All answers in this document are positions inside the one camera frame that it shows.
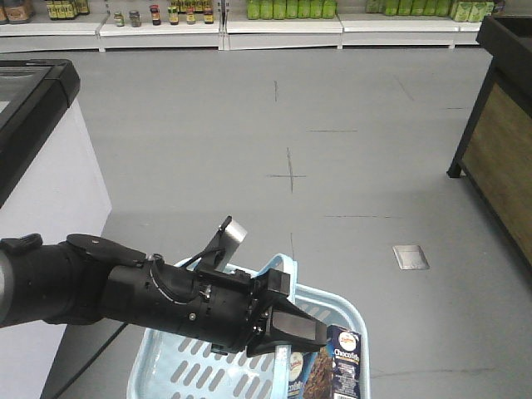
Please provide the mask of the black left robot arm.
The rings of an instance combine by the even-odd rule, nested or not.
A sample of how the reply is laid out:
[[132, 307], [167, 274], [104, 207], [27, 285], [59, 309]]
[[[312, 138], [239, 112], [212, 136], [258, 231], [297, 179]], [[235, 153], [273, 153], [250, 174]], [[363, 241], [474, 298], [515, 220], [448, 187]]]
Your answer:
[[287, 273], [226, 273], [227, 252], [210, 244], [174, 266], [87, 234], [51, 245], [39, 234], [3, 239], [1, 324], [90, 325], [108, 318], [249, 357], [281, 345], [316, 352], [326, 344], [326, 325], [290, 302]]

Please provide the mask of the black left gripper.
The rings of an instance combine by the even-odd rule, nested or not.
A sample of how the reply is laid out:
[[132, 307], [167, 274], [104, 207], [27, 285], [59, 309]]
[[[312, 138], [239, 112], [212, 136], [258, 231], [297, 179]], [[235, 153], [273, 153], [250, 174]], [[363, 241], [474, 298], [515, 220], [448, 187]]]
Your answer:
[[101, 316], [212, 343], [216, 352], [275, 353], [290, 345], [319, 352], [327, 325], [288, 301], [291, 277], [269, 269], [256, 277], [188, 270], [162, 258], [114, 267], [103, 288]]

